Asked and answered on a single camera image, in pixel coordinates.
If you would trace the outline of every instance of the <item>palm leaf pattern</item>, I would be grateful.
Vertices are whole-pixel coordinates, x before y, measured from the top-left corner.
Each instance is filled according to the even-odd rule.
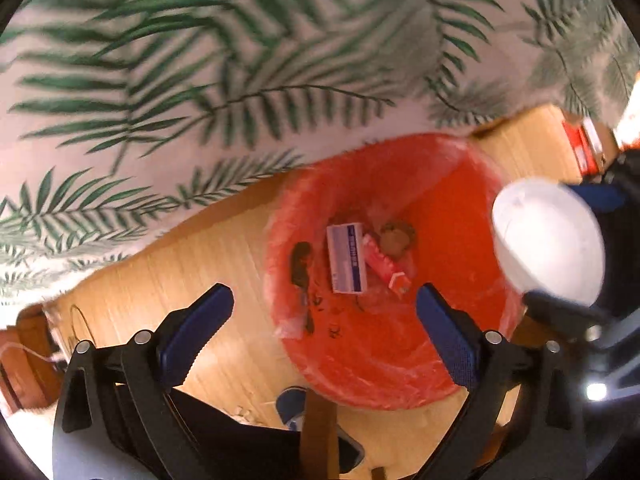
[[[450,92],[439,92],[438,100],[428,108],[430,118],[439,127],[461,124],[486,124],[504,117],[509,106],[509,88],[501,81],[473,80]]]
[[[300,155],[287,150],[269,153],[263,158],[219,160],[209,173],[198,167],[188,184],[178,184],[177,194],[166,197],[167,203],[180,208],[207,206],[242,191],[254,182],[299,166]]]
[[[529,83],[533,89],[561,88],[557,104],[576,114],[602,118],[598,88],[620,110],[640,68],[640,50],[610,0],[535,0],[523,4],[533,34],[522,40],[540,49]],[[617,40],[620,34],[626,35]],[[604,81],[592,70],[594,60],[609,54]]]
[[[8,175],[0,298],[119,262],[316,147],[388,138],[406,110],[398,135],[471,131],[541,95],[622,109],[640,56],[609,0],[512,1],[24,0],[0,36],[6,130],[48,162]],[[486,69],[514,19],[524,91]]]

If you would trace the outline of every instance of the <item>wooden floor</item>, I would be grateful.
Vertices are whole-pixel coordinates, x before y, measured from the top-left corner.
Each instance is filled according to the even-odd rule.
[[[542,108],[484,136],[480,146],[498,160],[507,178],[546,174],[578,177],[573,153],[562,136],[558,116]],[[59,298],[60,332],[88,338],[77,305],[98,346],[126,342],[142,328],[154,329],[171,310],[191,304],[213,283],[229,285],[236,297],[232,319],[200,353],[183,389],[234,414],[247,410],[257,424],[280,427],[274,408],[278,393],[304,384],[274,336],[262,298],[265,227],[276,207],[285,176],[256,184],[239,196],[208,208],[145,251],[97,272]],[[370,478],[386,468],[389,479],[414,473],[439,443],[465,399],[463,391],[430,406],[407,412],[338,409],[338,422],[367,452],[349,475]]]

